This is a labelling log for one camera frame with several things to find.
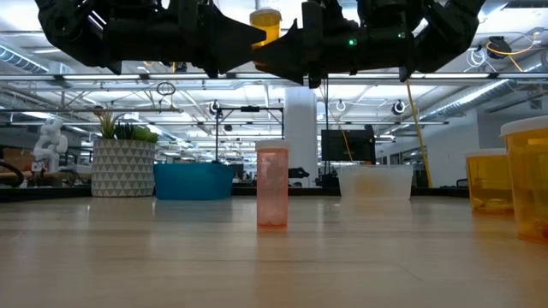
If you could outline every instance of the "white planter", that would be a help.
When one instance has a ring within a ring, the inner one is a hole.
[[[150,142],[103,139],[93,145],[93,197],[145,197],[154,191]]]

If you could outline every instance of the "desk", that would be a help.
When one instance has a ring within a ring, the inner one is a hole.
[[[295,197],[260,233],[254,200],[0,204],[0,306],[548,306],[548,246],[466,199]]]

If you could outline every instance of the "green plant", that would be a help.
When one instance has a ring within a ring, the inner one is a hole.
[[[115,125],[118,119],[120,119],[123,114],[112,116],[112,112],[107,110],[97,110],[93,112],[93,114],[99,118],[99,121],[101,122],[100,131],[103,135],[103,139],[114,139],[115,134]]]
[[[114,135],[118,140],[132,140],[135,138],[135,127],[133,124],[116,124]]]
[[[136,127],[134,140],[157,143],[158,134],[151,132],[151,130],[148,127]]]

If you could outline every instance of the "white plastic bin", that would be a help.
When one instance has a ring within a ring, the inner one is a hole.
[[[340,169],[339,186],[345,199],[409,200],[413,166],[356,165]]]

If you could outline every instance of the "white robot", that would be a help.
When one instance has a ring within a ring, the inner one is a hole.
[[[40,128],[40,139],[34,146],[34,161],[41,162],[48,159],[47,171],[49,173],[57,172],[59,170],[59,154],[66,152],[69,147],[67,137],[61,134],[62,126],[63,121],[48,119]],[[46,143],[49,143],[49,145],[47,148],[44,148]]]

